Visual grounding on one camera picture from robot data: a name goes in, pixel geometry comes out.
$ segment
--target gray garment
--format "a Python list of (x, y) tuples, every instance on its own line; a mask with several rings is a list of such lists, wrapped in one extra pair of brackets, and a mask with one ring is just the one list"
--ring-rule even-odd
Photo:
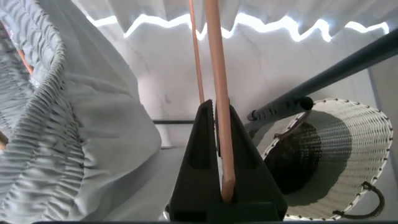
[(183, 151), (159, 152), (123, 58), (70, 1), (0, 0), (0, 20), (40, 84), (11, 116), (1, 219), (156, 220)]

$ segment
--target wavy light gap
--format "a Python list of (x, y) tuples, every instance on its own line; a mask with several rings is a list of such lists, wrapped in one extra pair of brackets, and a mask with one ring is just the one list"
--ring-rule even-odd
[[(98, 19), (98, 20), (93, 20), (90, 16), (87, 16), (87, 19), (96, 27), (101, 27), (105, 25), (110, 25), (110, 24), (116, 24), (118, 23), (118, 19), (116, 16), (110, 16), (104, 19)], [(127, 30), (127, 32), (123, 35), (124, 38), (129, 37), (141, 24), (155, 24), (164, 28), (172, 28), (176, 27), (179, 25), (186, 24), (189, 26), (190, 29), (192, 29), (192, 24), (191, 24), (191, 19), (189, 14), (182, 15), (180, 17), (177, 17), (175, 19), (172, 19), (171, 21), (166, 21), (160, 17), (157, 16), (147, 16), (145, 14), (141, 14), (131, 25), (131, 27)], [(266, 33), (266, 32), (271, 32), (274, 30), (282, 29), (285, 28), (288, 30), (290, 33), (290, 36), (292, 39), (296, 42), (300, 42), (301, 40), (307, 38), (309, 35), (312, 34), (312, 32), (315, 31), (315, 29), (320, 30), (322, 34), (323, 40), (326, 42), (329, 42), (331, 40), (331, 36), (329, 34), (329, 24), (324, 21), (323, 19), (319, 19), (316, 21), (316, 23), (309, 28), (305, 33), (299, 34), (299, 24), (294, 21), (291, 17), (285, 16), (281, 20), (276, 21), (276, 22), (271, 22), (268, 24), (264, 24), (260, 19), (249, 16), (245, 13), (239, 13), (236, 18), (235, 18), (235, 23), (231, 31), (228, 31), (224, 29), (223, 27), (221, 28), (221, 35), (225, 38), (228, 39), (232, 37), (235, 27), (237, 24), (245, 25), (248, 27), (251, 27), (252, 29), (256, 30), (259, 33)], [(367, 33), (372, 30), (376, 29), (382, 29), (384, 34), (389, 33), (389, 27), (386, 22), (382, 22), (380, 24), (376, 24), (370, 27), (365, 27), (357, 22), (348, 22), (347, 25), (345, 25), (346, 28), (354, 29), (360, 33)], [(197, 37), (198, 40), (203, 40), (207, 34), (207, 23), (204, 25), (204, 28), (202, 32), (197, 31)]]

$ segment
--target dark object inside basket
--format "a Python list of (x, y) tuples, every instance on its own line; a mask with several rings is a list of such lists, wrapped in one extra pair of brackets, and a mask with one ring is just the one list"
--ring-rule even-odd
[(264, 162), (283, 194), (300, 190), (316, 171), (321, 156), (317, 130), (303, 123), (271, 149)]

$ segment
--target horizontal black bar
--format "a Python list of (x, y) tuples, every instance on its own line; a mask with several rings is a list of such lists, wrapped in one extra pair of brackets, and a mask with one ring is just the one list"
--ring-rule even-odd
[[(258, 109), (258, 111), (263, 111), (268, 108), (279, 108), (287, 102), (307, 96), (397, 54), (398, 29), (382, 36), (338, 62), (336, 65), (310, 78), (293, 90), (290, 90), (276, 100)], [(252, 117), (251, 114), (253, 114), (253, 112), (248, 114), (248, 118)]]
[(155, 124), (193, 124), (194, 120), (152, 120)]

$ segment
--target thin wooden rod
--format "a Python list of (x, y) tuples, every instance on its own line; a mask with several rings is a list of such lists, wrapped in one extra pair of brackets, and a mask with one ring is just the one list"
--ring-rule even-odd
[(200, 104), (202, 104), (203, 102), (205, 102), (205, 94), (203, 92), (203, 81), (201, 78), (200, 57), (199, 57), (198, 38), (197, 38), (197, 26), (195, 23), (195, 13), (193, 11), (193, 0), (189, 0), (189, 11), (191, 14), (193, 51), (195, 52), (195, 65), (197, 67), (199, 99), (200, 99)]
[(232, 201), (235, 186), (234, 157), (232, 151), (231, 118), (229, 115), (228, 88), (226, 82), (223, 40), (217, 0), (205, 0), (205, 11), (216, 89), (218, 135), (223, 160), (223, 184), (221, 196), (224, 202)]

